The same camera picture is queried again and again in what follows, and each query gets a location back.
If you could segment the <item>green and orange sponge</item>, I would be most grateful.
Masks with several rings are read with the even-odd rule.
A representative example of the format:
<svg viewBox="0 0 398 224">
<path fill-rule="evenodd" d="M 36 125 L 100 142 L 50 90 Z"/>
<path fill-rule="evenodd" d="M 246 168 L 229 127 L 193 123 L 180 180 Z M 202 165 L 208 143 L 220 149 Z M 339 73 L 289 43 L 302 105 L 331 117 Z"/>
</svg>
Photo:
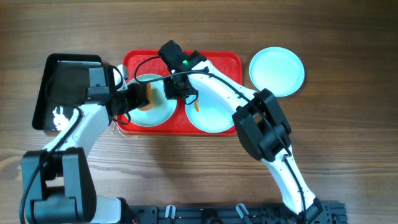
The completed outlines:
<svg viewBox="0 0 398 224">
<path fill-rule="evenodd" d="M 155 103 L 152 99 L 152 87 L 150 83 L 146 83 L 145 85 L 143 85 L 143 87 L 145 90 L 146 102 L 143 106 L 138 107 L 138 109 L 140 111 L 148 111 L 155 107 Z"/>
</svg>

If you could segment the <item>white plate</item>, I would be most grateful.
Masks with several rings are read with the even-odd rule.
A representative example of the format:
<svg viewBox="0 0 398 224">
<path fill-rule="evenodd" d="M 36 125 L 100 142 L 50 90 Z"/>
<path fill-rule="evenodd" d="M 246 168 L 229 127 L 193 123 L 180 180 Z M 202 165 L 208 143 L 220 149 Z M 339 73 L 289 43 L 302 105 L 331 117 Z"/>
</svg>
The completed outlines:
<svg viewBox="0 0 398 224">
<path fill-rule="evenodd" d="M 177 100 L 168 100 L 166 98 L 162 80 L 150 84 L 154 107 L 147 111 L 134 109 L 129 112 L 130 122 L 142 127 L 158 126 L 166 122 L 177 108 Z"/>
<path fill-rule="evenodd" d="M 282 47 L 260 50 L 249 64 L 249 77 L 258 89 L 268 89 L 276 97 L 294 94 L 305 80 L 305 68 L 299 57 Z"/>
<path fill-rule="evenodd" d="M 234 126 L 230 111 L 204 92 L 199 92 L 194 103 L 185 105 L 185 112 L 189 122 L 206 133 L 222 133 Z"/>
</svg>

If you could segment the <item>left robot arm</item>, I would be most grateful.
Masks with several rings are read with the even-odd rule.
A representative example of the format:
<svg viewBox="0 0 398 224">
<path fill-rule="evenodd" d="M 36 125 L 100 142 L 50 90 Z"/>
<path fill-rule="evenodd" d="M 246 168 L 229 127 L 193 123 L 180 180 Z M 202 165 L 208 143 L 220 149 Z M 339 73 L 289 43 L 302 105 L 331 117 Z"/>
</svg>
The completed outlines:
<svg viewBox="0 0 398 224">
<path fill-rule="evenodd" d="M 125 199 L 97 195 L 86 160 L 115 116 L 152 106 L 151 85 L 126 85 L 124 79 L 116 83 L 117 70 L 113 65 L 69 65 L 57 69 L 48 79 L 45 99 L 62 108 L 70 107 L 73 115 L 52 142 L 22 157 L 21 223 L 137 223 Z M 55 79 L 73 75 L 88 78 L 87 82 L 69 84 L 87 97 L 86 102 L 66 103 L 50 96 Z"/>
</svg>

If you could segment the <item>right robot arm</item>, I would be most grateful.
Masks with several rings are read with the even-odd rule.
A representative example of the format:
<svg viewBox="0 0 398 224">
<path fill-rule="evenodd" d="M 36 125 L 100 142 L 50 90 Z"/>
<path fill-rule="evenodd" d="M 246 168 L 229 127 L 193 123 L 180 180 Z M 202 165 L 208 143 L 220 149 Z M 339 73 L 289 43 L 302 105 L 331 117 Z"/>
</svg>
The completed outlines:
<svg viewBox="0 0 398 224">
<path fill-rule="evenodd" d="M 161 46 L 158 55 L 170 72 L 164 81 L 167 98 L 186 99 L 202 91 L 229 110 L 239 142 L 252 158 L 265 163 L 284 205 L 299 223 L 313 222 L 322 205 L 299 171 L 289 137 L 292 129 L 274 94 L 240 85 L 203 54 L 187 54 L 173 40 Z"/>
</svg>

